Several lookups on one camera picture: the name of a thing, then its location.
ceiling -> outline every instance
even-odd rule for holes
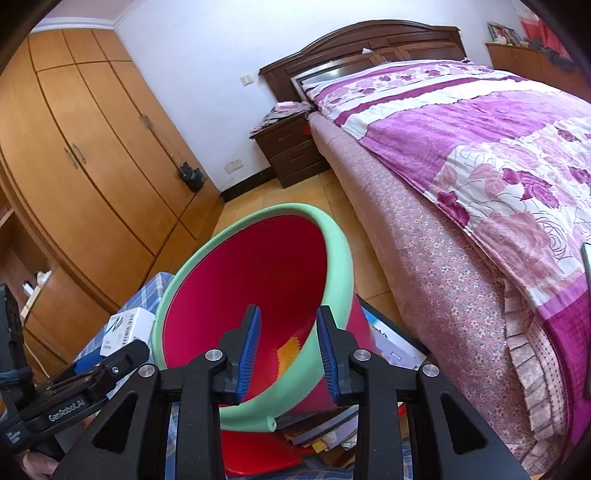
[[[135,0],[61,0],[47,18],[82,17],[114,21]]]

hand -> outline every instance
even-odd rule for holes
[[[22,468],[33,480],[47,480],[59,463],[41,453],[27,452],[22,458]]]

yellow tile floor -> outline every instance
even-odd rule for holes
[[[224,206],[214,233],[265,207],[290,202],[308,203],[335,219],[349,241],[357,293],[386,317],[404,326],[367,234],[331,170],[286,189],[273,179],[231,200]]]

white box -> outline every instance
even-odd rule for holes
[[[109,319],[100,346],[100,354],[109,356],[136,339],[149,345],[150,333],[156,317],[148,310],[137,308],[117,313]]]

metal screw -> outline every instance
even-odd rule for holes
[[[353,356],[360,362],[365,362],[371,358],[371,352],[365,350],[364,348],[360,348],[359,350],[353,352]]]
[[[436,377],[439,375],[439,369],[433,364],[423,366],[423,373],[428,377]]]
[[[205,358],[210,362],[217,362],[218,360],[220,360],[221,357],[223,357],[223,353],[221,350],[218,350],[217,348],[205,352]]]
[[[139,376],[144,378],[151,377],[152,375],[154,375],[155,371],[156,369],[153,365],[142,365],[138,370]]]

